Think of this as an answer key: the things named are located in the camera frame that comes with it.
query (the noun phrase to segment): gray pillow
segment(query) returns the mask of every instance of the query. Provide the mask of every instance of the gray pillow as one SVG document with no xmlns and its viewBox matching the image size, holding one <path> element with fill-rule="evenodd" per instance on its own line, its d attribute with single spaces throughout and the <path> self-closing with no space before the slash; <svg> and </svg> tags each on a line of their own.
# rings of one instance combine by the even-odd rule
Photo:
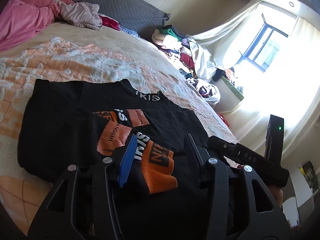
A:
<svg viewBox="0 0 320 240">
<path fill-rule="evenodd" d="M 119 22 L 119 24 L 139 35 L 151 40 L 155 29 L 169 20 L 170 14 L 164 13 L 143 0 L 74 0 L 77 2 L 96 3 L 100 5 L 99 13 L 105 14 Z"/>
</svg>

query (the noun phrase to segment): beige cloth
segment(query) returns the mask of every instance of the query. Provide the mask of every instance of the beige cloth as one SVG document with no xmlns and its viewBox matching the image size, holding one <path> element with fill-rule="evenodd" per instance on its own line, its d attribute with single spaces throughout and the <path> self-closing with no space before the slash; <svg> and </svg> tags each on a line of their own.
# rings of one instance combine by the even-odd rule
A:
<svg viewBox="0 0 320 240">
<path fill-rule="evenodd" d="M 102 19 L 98 15 L 99 5 L 87 2 L 72 3 L 67 5 L 60 0 L 55 0 L 60 8 L 61 17 L 69 24 L 98 30 L 102 26 Z"/>
<path fill-rule="evenodd" d="M 183 46 L 183 47 L 181 48 L 181 53 L 187 54 L 189 57 L 192 58 L 192 54 L 191 54 L 190 49 L 186 48 L 185 46 Z"/>
<path fill-rule="evenodd" d="M 173 37 L 171 35 L 165 35 L 160 33 L 158 29 L 155 29 L 154 33 L 154 38 L 160 41 L 178 41 L 176 37 Z"/>
<path fill-rule="evenodd" d="M 170 40 L 168 40 L 168 39 L 165 40 L 165 41 L 163 41 L 163 40 L 157 40 L 157 39 L 155 38 L 154 33 L 153 33 L 151 39 L 152 39 L 152 42 L 153 42 L 154 44 L 157 44 L 157 45 L 159 45 L 159 46 L 162 46 L 162 47 L 161 47 L 162 49 L 179 50 L 179 49 L 182 47 L 182 44 L 181 44 L 180 41 L 170 41 Z"/>
</svg>

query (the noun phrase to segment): silver rivet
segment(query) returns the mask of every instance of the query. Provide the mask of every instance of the silver rivet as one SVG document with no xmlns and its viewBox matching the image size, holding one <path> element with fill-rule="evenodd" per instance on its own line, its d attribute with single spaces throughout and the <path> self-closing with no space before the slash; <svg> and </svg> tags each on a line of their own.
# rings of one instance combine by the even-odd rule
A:
<svg viewBox="0 0 320 240">
<path fill-rule="evenodd" d="M 249 166 L 249 165 L 246 165 L 246 166 L 244 166 L 243 168 L 244 168 L 244 170 L 247 171 L 247 172 L 251 172 L 251 171 L 252 171 L 252 167 Z"/>
<path fill-rule="evenodd" d="M 111 163 L 112 162 L 112 158 L 105 157 L 102 161 L 103 161 L 103 163 Z"/>
<path fill-rule="evenodd" d="M 71 164 L 71 165 L 68 167 L 68 171 L 74 171 L 76 168 L 77 168 L 77 166 L 75 166 L 74 164 Z"/>
<path fill-rule="evenodd" d="M 216 158 L 209 158 L 209 163 L 211 164 L 216 164 L 218 162 L 218 160 Z"/>
</svg>

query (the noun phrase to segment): red cloth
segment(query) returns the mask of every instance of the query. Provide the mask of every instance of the red cloth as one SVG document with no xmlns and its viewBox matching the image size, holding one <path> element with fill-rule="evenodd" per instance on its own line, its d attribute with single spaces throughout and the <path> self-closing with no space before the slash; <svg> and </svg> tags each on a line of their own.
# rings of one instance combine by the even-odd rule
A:
<svg viewBox="0 0 320 240">
<path fill-rule="evenodd" d="M 110 27 L 110 28 L 115 29 L 117 31 L 120 30 L 120 24 L 115 19 L 112 19 L 108 16 L 101 16 L 101 15 L 99 15 L 99 17 L 102 20 L 103 26 Z"/>
<path fill-rule="evenodd" d="M 224 116 L 223 116 L 222 114 L 219 114 L 219 113 L 217 113 L 217 115 L 218 115 L 218 116 L 221 118 L 221 120 L 226 124 L 226 126 L 228 126 L 228 127 L 230 128 L 230 126 L 229 126 L 227 120 L 224 118 Z"/>
<path fill-rule="evenodd" d="M 192 69 L 193 71 L 195 70 L 195 63 L 187 54 L 181 53 L 180 61 L 186 64 L 189 69 Z"/>
</svg>

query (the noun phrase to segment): pink towel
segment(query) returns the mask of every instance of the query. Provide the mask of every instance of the pink towel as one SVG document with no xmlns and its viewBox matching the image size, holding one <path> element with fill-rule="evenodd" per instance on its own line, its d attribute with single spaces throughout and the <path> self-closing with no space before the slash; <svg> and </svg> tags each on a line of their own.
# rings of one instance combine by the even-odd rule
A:
<svg viewBox="0 0 320 240">
<path fill-rule="evenodd" d="M 33 38 L 59 14 L 52 0 L 9 0 L 0 15 L 0 52 Z"/>
</svg>

